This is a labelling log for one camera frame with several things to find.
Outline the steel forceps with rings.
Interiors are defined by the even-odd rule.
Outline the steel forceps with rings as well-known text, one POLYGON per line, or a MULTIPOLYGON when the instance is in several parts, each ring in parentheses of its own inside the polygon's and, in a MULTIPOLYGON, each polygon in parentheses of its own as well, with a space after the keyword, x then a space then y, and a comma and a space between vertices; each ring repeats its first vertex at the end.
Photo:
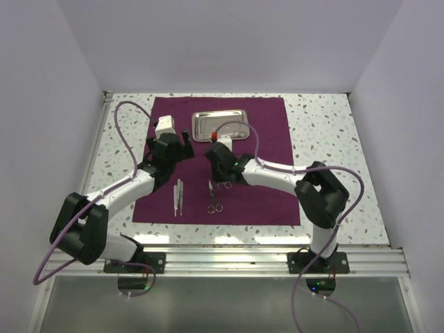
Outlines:
POLYGON ((218 190, 221 190, 221 189, 231 189, 232 188, 232 183, 231 182, 218 182, 218 183, 216 183, 216 188, 218 190))

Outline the steel tweezers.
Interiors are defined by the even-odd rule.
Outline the steel tweezers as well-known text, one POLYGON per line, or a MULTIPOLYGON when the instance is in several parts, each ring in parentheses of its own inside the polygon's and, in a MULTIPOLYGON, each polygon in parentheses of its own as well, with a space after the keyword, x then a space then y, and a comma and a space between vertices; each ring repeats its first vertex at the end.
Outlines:
POLYGON ((174 208, 174 216, 177 216, 179 206, 179 187, 177 184, 173 186, 173 208, 174 208))
POLYGON ((178 209, 179 209, 180 215, 182 215, 184 183, 181 179, 178 179, 177 188, 178 188, 178 209))

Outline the purple surgical kit cloth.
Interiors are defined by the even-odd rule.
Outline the purple surgical kit cloth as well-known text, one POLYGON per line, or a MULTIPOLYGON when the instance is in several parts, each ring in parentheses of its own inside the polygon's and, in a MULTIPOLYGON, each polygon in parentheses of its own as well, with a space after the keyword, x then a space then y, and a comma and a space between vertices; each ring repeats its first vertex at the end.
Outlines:
POLYGON ((236 140, 227 172, 232 184, 218 184, 204 155, 208 143, 192 144, 195 156, 177 163, 170 180, 136 201, 135 223, 298 226, 300 208, 294 191, 251 186, 240 170, 253 162, 254 152, 268 162, 293 165, 292 143, 284 100, 271 98, 176 97, 154 100, 151 116, 171 115, 179 131, 191 130, 196 112, 243 110, 256 133, 236 140))

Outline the steel surgical scissors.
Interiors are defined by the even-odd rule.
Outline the steel surgical scissors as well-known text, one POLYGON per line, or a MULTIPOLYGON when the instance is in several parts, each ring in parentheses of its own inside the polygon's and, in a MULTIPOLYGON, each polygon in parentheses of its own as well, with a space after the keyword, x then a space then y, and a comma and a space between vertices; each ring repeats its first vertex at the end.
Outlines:
POLYGON ((211 180, 208 180, 208 187, 209 187, 209 191, 210 191, 211 204, 208 206, 207 212, 209 214, 214 214, 216 212, 222 212, 223 206, 222 206, 222 204, 218 203, 216 200, 216 196, 215 196, 215 192, 214 192, 214 188, 213 188, 211 180))

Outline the stainless steel instrument tray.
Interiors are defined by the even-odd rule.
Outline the stainless steel instrument tray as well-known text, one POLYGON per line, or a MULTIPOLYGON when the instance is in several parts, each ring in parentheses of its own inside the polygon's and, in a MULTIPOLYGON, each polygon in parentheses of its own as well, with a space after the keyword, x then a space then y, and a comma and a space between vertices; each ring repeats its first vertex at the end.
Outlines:
POLYGON ((245 110, 216 110, 195 112, 191 117, 192 137, 196 142, 210 142, 211 134, 217 130, 220 135, 229 135, 233 140, 250 136, 248 115, 245 110), (247 133, 245 137, 234 137, 235 130, 247 133))

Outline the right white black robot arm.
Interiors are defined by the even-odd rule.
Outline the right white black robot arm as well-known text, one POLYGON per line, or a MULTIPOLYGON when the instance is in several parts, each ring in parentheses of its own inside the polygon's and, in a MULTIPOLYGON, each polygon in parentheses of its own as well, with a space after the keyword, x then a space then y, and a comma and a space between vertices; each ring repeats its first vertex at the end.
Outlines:
POLYGON ((311 268, 322 273, 333 265, 338 247, 334 228, 350 194, 323 163, 313 162, 307 168, 269 164, 249 154, 237 157, 221 142, 211 144, 204 156, 217 182, 266 187, 294 195, 313 224, 311 268))

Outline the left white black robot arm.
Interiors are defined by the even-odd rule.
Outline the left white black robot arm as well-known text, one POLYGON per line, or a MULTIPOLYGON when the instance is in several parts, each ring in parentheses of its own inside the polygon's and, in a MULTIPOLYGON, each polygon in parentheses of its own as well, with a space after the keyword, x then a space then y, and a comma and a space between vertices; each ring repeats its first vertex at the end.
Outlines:
POLYGON ((143 246, 125 235, 108 232, 108 222, 136 200, 152 194, 173 175, 176 164, 194 157, 189 133, 182 138, 164 133, 146 140, 148 153, 133 173, 88 195, 76 192, 65 198, 50 235, 50 243, 84 265, 98 259, 119 262, 128 272, 144 264, 143 246))

